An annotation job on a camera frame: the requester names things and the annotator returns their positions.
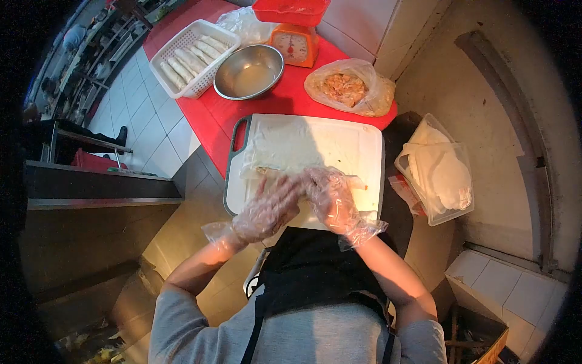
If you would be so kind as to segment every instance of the stainless steel bowl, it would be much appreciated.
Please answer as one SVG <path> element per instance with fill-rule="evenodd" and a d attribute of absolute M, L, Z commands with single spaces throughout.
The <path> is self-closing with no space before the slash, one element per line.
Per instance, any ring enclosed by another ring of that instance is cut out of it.
<path fill-rule="evenodd" d="M 214 89 L 228 100 L 248 100 L 268 91 L 283 74 L 283 55 L 270 45 L 254 44 L 231 54 L 214 76 Z"/>

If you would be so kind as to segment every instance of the white plastic basket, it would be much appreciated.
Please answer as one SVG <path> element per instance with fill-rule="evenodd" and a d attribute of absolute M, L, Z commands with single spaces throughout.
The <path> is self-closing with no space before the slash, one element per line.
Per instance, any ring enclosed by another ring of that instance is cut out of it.
<path fill-rule="evenodd" d="M 162 61 L 166 62 L 168 58 L 175 56 L 175 49 L 186 48 L 189 44 L 194 43 L 194 41 L 201 35 L 211 36 L 212 38 L 226 44 L 229 48 L 220 57 L 215 59 L 213 63 L 209 64 L 193 80 L 191 80 L 182 91 L 180 91 L 166 77 L 159 65 Z M 180 33 L 176 34 L 174 38 L 170 39 L 162 48 L 160 48 L 150 61 L 150 69 L 171 98 L 181 98 L 182 96 L 199 98 L 210 86 L 212 86 L 218 66 L 220 66 L 226 57 L 234 52 L 239 46 L 240 37 L 235 33 L 207 22 L 206 20 L 199 19 L 182 29 Z"/>

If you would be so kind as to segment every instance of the red container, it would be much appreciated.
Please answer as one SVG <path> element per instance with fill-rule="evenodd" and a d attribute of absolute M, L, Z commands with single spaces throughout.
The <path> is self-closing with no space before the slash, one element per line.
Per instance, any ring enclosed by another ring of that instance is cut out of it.
<path fill-rule="evenodd" d="M 84 152 L 81 148 L 79 148 L 74 154 L 74 159 L 71 165 L 91 172 L 107 172 L 107 168 L 109 167 L 119 167 L 116 161 L 100 156 L 94 156 L 93 154 Z M 121 168 L 127 169 L 127 165 L 121 163 Z"/>
<path fill-rule="evenodd" d="M 268 23 L 289 23 L 314 27 L 321 22 L 331 0 L 257 0 L 257 19 Z"/>

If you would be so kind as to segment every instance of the black apron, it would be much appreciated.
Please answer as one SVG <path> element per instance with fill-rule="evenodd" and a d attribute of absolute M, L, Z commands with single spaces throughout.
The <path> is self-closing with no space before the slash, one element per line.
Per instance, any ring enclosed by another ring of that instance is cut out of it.
<path fill-rule="evenodd" d="M 392 355 L 394 334 L 386 317 L 388 300 L 370 269 L 353 250 L 340 252 L 338 236 L 329 231 L 287 227 L 271 248 L 258 276 L 255 323 L 242 364 L 250 364 L 263 320 L 315 305 L 359 303 L 383 319 L 388 341 L 382 363 Z"/>

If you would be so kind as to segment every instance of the white tile floor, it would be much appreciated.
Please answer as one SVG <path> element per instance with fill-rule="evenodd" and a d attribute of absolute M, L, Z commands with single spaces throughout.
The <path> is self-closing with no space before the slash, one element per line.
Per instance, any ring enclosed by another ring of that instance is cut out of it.
<path fill-rule="evenodd" d="M 151 73 L 143 47 L 113 81 L 88 128 L 115 138 L 122 126 L 127 126 L 126 146 L 133 153 L 120 160 L 133 171 L 171 178 L 200 147 L 176 101 Z"/>

